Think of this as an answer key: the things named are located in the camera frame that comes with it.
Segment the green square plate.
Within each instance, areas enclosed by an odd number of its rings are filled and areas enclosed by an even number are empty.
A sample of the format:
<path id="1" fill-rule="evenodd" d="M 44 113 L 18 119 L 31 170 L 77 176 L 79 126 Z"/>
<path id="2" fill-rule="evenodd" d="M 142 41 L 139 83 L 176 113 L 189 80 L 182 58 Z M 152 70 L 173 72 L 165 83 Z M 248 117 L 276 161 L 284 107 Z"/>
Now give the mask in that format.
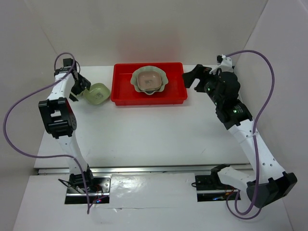
<path id="1" fill-rule="evenodd" d="M 99 105 L 105 102 L 111 95 L 111 91 L 103 83 L 95 83 L 90 89 L 85 89 L 83 97 L 91 105 Z"/>

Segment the brown square plate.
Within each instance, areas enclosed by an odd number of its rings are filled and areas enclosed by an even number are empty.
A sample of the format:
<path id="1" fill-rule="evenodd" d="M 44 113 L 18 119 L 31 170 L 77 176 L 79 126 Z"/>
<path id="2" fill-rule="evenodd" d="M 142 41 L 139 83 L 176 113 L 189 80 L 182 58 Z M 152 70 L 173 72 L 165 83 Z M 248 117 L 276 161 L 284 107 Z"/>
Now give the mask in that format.
<path id="1" fill-rule="evenodd" d="M 162 86 L 161 75 L 156 71 L 143 71 L 137 75 L 137 85 L 142 91 L 155 91 Z"/>

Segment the large green scalloped bowl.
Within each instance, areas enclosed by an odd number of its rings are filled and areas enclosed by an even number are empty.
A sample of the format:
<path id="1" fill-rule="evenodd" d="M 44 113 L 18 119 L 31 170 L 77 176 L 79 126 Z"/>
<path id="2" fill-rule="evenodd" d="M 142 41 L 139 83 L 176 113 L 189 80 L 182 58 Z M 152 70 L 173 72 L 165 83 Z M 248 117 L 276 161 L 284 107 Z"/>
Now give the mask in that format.
<path id="1" fill-rule="evenodd" d="M 138 85 L 137 85 L 137 75 L 140 72 L 143 72 L 143 71 L 156 71 L 156 72 L 158 72 L 161 75 L 162 86 L 155 91 L 142 91 L 142 90 L 140 90 Z M 163 92 L 164 89 L 165 89 L 165 86 L 169 83 L 169 80 L 167 78 L 165 71 L 163 71 L 162 69 L 160 69 L 156 66 L 148 65 L 148 66 L 143 66 L 143 67 L 137 69 L 136 71 L 134 71 L 133 74 L 132 74 L 130 83 L 134 86 L 134 89 L 135 89 L 136 92 L 145 93 L 146 95 L 153 95 L 156 92 Z"/>

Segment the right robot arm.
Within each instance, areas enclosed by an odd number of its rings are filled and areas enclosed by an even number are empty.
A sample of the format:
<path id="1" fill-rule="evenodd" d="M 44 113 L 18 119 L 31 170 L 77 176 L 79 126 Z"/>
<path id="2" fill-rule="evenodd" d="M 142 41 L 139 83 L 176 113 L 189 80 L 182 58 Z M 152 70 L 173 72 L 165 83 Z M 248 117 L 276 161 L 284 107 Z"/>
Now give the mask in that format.
<path id="1" fill-rule="evenodd" d="M 209 67 L 198 64 L 182 75 L 184 85 L 190 88 L 198 79 L 196 92 L 206 93 L 216 107 L 216 115 L 226 130 L 238 141 L 254 175 L 222 164 L 211 169 L 210 183 L 216 189 L 229 185 L 245 192 L 257 208 L 263 208 L 285 197 L 297 183 L 294 173 L 287 173 L 275 160 L 255 127 L 248 108 L 239 99 L 240 83 L 233 72 L 212 73 Z"/>

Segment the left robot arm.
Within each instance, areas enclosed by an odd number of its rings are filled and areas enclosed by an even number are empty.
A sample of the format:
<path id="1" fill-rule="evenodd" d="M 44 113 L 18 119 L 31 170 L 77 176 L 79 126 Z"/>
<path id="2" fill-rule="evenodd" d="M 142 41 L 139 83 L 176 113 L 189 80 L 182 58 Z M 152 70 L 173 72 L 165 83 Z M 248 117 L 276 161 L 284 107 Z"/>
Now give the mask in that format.
<path id="1" fill-rule="evenodd" d="M 90 192 L 95 186 L 92 171 L 83 158 L 76 138 L 77 119 L 69 100 L 88 90 L 91 83 L 77 71 L 72 58 L 63 59 L 63 67 L 55 69 L 55 86 L 48 98 L 38 103 L 45 130 L 52 135 L 68 155 L 69 181 L 67 187 Z"/>

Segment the red plastic bin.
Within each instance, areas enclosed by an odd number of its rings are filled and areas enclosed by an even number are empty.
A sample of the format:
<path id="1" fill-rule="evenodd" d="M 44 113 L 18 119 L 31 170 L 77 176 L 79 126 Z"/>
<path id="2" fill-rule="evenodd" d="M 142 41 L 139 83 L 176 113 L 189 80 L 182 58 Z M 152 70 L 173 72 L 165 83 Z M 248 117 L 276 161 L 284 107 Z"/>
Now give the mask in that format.
<path id="1" fill-rule="evenodd" d="M 133 72 L 148 65 L 156 66 L 166 73 L 168 83 L 162 92 L 147 95 L 143 92 L 137 92 L 130 83 Z M 111 101 L 117 106 L 182 104 L 187 99 L 187 90 L 184 86 L 182 74 L 183 65 L 180 62 L 115 64 Z"/>

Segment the front aluminium rail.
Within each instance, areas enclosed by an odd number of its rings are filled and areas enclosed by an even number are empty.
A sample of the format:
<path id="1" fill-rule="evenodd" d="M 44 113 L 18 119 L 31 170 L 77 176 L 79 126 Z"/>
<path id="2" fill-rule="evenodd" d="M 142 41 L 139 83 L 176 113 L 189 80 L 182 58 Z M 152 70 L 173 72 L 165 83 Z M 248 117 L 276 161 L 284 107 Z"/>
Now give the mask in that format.
<path id="1" fill-rule="evenodd" d="M 154 166 L 154 167 L 92 167 L 93 174 L 206 172 L 216 165 Z M 236 170 L 252 170 L 250 164 L 231 165 Z M 68 174 L 67 168 L 38 168 L 38 175 Z"/>

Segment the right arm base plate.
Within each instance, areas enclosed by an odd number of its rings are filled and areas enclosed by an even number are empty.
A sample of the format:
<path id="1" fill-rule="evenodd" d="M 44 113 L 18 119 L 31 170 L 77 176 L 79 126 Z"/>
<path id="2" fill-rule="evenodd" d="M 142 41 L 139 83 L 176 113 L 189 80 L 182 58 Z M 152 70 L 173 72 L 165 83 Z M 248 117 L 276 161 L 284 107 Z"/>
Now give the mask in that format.
<path id="1" fill-rule="evenodd" d="M 238 191 L 230 185 L 222 184 L 210 175 L 196 175 L 195 182 L 191 186 L 196 189 L 198 202 L 226 201 L 229 196 L 230 200 L 234 200 Z"/>

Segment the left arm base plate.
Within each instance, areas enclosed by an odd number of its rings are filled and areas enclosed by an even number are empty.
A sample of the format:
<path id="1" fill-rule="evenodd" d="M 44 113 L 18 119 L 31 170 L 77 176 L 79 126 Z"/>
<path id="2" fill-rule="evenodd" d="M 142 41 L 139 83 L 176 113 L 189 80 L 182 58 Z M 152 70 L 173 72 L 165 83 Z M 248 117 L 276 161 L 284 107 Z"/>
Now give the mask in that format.
<path id="1" fill-rule="evenodd" d="M 110 200 L 111 176 L 94 177 L 93 186 L 88 187 L 90 205 L 108 204 Z M 68 187 L 65 194 L 65 205 L 86 205 L 84 189 Z"/>

